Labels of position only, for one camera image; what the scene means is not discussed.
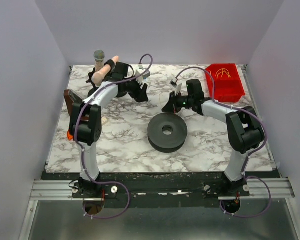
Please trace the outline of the pink wooden microphone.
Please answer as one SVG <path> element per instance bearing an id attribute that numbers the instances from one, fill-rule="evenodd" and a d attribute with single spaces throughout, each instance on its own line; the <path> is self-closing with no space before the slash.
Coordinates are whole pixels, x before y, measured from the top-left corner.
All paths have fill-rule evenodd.
<path id="1" fill-rule="evenodd" d="M 91 80 L 97 87 L 102 84 L 102 81 L 111 70 L 111 66 L 109 64 L 102 66 L 103 63 L 103 61 L 95 62 L 95 73 L 92 75 Z"/>

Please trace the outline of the white toy brick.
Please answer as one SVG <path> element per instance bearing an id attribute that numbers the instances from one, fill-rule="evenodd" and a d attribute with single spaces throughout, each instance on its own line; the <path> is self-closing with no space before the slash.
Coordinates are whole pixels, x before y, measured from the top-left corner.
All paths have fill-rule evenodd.
<path id="1" fill-rule="evenodd" d="M 105 125 L 108 122 L 108 119 L 106 117 L 101 118 L 101 124 Z"/>

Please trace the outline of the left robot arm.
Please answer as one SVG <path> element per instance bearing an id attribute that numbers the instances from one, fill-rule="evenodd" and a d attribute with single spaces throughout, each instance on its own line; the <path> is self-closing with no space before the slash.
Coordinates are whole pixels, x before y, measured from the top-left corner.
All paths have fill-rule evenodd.
<path id="1" fill-rule="evenodd" d="M 97 163 L 97 141 L 103 126 L 102 110 L 113 99 L 125 95 L 129 95 L 137 103 L 149 100 L 148 85 L 144 80 L 150 76 L 150 69 L 139 64 L 134 76 L 127 77 L 128 68 L 125 63 L 108 60 L 91 77 L 92 81 L 100 83 L 98 89 L 82 102 L 72 104 L 68 131 L 80 151 L 78 188 L 83 192 L 96 192 L 102 185 Z"/>

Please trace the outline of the grey mesh microphone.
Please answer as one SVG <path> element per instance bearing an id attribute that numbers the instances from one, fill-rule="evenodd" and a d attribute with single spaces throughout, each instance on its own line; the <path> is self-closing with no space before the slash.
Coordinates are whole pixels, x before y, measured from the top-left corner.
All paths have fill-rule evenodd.
<path id="1" fill-rule="evenodd" d="M 104 67 L 105 53 L 103 50 L 96 50 L 93 54 L 93 57 L 95 60 L 94 69 L 96 72 L 98 72 Z"/>

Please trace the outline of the red plastic bin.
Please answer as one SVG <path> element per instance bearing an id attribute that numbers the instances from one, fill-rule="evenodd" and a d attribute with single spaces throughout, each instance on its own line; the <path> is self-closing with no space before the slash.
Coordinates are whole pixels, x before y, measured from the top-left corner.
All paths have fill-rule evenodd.
<path id="1" fill-rule="evenodd" d="M 206 70 L 214 79 L 215 100 L 222 103 L 237 103 L 246 95 L 234 63 L 213 63 Z"/>

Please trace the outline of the brown wooden metronome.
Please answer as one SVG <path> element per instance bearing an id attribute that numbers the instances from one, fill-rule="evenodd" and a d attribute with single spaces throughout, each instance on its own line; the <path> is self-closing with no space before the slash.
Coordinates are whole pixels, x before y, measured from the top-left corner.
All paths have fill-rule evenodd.
<path id="1" fill-rule="evenodd" d="M 74 102 L 81 103 L 84 100 L 84 98 L 71 89 L 66 89 L 63 93 L 63 96 L 66 103 L 68 114 L 69 116 L 71 116 L 73 110 L 73 103 Z"/>

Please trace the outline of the black cable spool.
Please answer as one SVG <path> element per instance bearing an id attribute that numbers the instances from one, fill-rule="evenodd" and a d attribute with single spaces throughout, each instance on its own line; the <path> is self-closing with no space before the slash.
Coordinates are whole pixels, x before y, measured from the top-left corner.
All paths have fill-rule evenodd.
<path id="1" fill-rule="evenodd" d="M 188 136 L 186 122 L 174 113 L 160 113 L 147 126 L 150 145 L 161 153 L 174 153 L 185 143 Z"/>

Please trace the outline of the aluminium frame rail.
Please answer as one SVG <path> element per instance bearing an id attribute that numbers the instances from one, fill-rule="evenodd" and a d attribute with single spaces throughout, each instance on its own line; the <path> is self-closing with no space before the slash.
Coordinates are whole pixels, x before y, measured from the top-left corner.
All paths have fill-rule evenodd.
<path id="1" fill-rule="evenodd" d="M 295 197 L 292 185 L 287 178 L 264 178 L 272 199 L 291 199 Z M 69 180 L 36 180 L 30 193 L 31 201 L 92 201 L 100 202 L 100 198 L 73 197 Z M 241 199 L 267 199 L 268 191 L 257 179 L 249 179 L 249 196 L 240 194 Z"/>

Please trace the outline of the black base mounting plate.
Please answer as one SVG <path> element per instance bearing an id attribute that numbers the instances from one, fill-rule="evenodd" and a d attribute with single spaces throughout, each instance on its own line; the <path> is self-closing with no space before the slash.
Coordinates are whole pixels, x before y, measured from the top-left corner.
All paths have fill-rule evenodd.
<path id="1" fill-rule="evenodd" d="M 109 209 L 217 208 L 219 198 L 235 200 L 249 195 L 245 180 L 231 183 L 223 172 L 104 172 L 96 183 L 79 178 L 72 191 L 74 199 Z"/>

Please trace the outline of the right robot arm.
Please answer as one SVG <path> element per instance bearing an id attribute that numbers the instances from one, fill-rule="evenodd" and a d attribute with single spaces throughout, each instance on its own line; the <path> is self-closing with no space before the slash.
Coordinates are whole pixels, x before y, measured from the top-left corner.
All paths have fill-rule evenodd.
<path id="1" fill-rule="evenodd" d="M 226 124 L 228 141 L 232 147 L 230 161 L 222 174 L 222 190 L 229 191 L 242 184 L 249 154 L 266 140 L 262 124 L 253 107 L 230 107 L 205 97 L 198 79 L 186 82 L 188 95 L 176 90 L 169 94 L 164 113 L 179 113 L 183 108 Z"/>

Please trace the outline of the orange curved track piece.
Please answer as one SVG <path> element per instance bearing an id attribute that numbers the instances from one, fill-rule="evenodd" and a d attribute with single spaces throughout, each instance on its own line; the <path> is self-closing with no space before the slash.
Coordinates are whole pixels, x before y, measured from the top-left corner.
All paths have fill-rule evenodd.
<path id="1" fill-rule="evenodd" d="M 66 136 L 69 141 L 72 141 L 74 139 L 74 137 L 70 134 L 69 131 L 67 131 Z"/>

